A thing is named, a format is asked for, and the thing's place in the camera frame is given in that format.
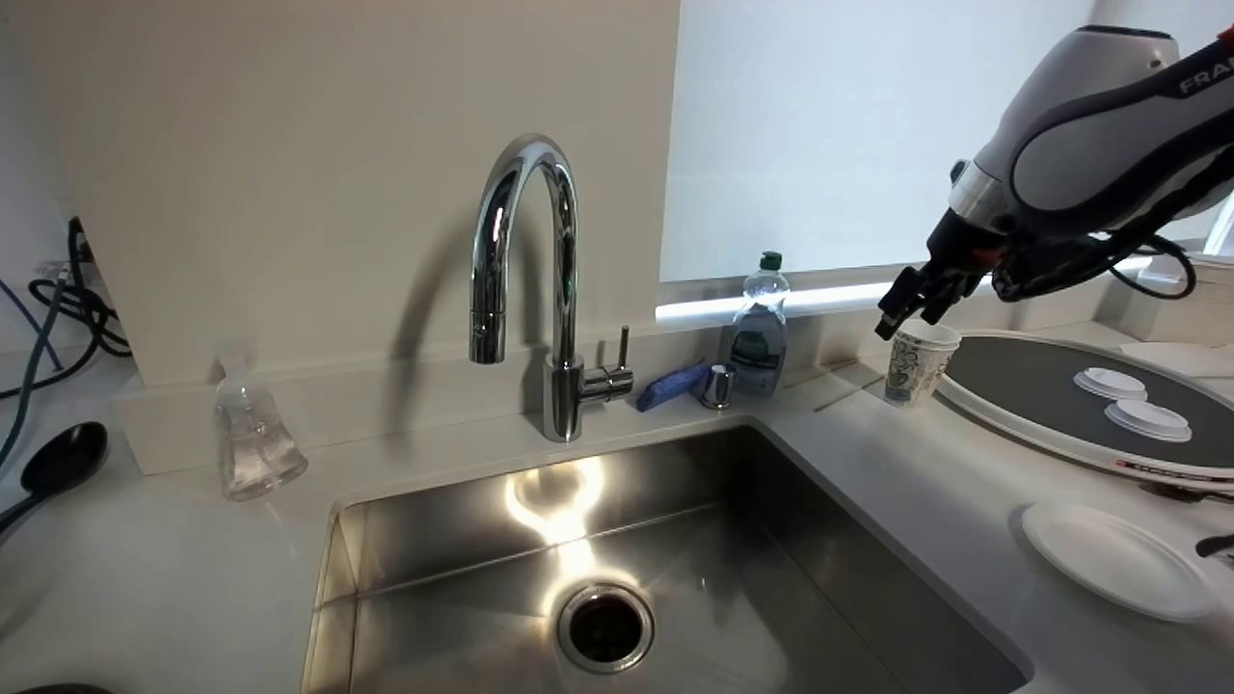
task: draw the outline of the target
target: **stainless steel sink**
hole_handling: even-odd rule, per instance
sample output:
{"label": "stainless steel sink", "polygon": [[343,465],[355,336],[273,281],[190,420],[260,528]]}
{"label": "stainless steel sink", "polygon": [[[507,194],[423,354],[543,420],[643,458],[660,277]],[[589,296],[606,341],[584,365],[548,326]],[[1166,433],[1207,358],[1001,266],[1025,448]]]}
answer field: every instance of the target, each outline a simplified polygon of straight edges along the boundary
{"label": "stainless steel sink", "polygon": [[1014,691],[755,426],[337,507],[306,691]]}

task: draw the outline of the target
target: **drain strainer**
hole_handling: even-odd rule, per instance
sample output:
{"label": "drain strainer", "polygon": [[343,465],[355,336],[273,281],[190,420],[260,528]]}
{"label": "drain strainer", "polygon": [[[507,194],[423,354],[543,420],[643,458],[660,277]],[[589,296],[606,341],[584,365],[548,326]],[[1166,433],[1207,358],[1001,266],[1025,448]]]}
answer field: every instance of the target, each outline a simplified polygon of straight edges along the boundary
{"label": "drain strainer", "polygon": [[629,670],[653,652],[653,609],[649,600],[617,582],[580,587],[559,618],[557,638],[586,670]]}

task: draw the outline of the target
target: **plate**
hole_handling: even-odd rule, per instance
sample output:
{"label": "plate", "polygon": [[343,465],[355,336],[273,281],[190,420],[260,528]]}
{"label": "plate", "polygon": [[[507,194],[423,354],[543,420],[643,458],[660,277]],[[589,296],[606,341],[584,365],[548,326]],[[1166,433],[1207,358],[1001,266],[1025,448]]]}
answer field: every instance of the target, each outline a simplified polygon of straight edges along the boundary
{"label": "plate", "polygon": [[1030,505],[1025,538],[1072,582],[1158,620],[1198,620],[1216,609],[1203,574],[1166,538],[1093,505]]}

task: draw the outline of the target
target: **chrome faucet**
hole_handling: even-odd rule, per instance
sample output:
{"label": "chrome faucet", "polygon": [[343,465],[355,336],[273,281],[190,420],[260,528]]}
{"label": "chrome faucet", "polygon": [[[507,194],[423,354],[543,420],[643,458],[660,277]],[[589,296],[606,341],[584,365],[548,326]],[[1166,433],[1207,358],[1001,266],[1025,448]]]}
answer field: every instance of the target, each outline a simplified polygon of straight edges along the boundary
{"label": "chrome faucet", "polygon": [[543,377],[543,437],[580,440],[580,412],[586,398],[621,398],[631,390],[629,331],[621,326],[617,365],[594,377],[584,372],[573,354],[573,312],[580,312],[580,277],[573,277],[573,176],[566,153],[543,138],[512,138],[485,181],[478,221],[472,231],[472,361],[507,358],[507,253],[512,234],[512,216],[530,173],[541,171],[552,199],[557,228],[557,341],[548,354]]}

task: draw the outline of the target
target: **countertop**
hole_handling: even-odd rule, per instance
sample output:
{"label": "countertop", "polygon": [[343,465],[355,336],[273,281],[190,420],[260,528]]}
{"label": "countertop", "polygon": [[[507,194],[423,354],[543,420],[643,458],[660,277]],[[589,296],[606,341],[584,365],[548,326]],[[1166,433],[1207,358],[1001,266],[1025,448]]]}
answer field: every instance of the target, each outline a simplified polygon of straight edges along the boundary
{"label": "countertop", "polygon": [[888,543],[928,566],[1030,667],[1025,691],[1234,691],[1225,561],[1196,557],[1216,592],[1203,623],[1160,623],[1067,582],[1018,532],[1034,502],[1085,502],[1187,551],[1198,536],[1234,532],[1232,502],[1154,497],[1012,443],[942,399],[888,404],[861,370],[815,372],[729,412],[690,399],[631,412],[617,399],[584,425],[584,443],[566,448],[543,443],[530,420],[314,448],[314,471],[261,502],[219,497],[216,471],[142,478],[115,443],[99,478],[0,543],[0,691],[298,691],[339,502],[729,425],[762,426]]}

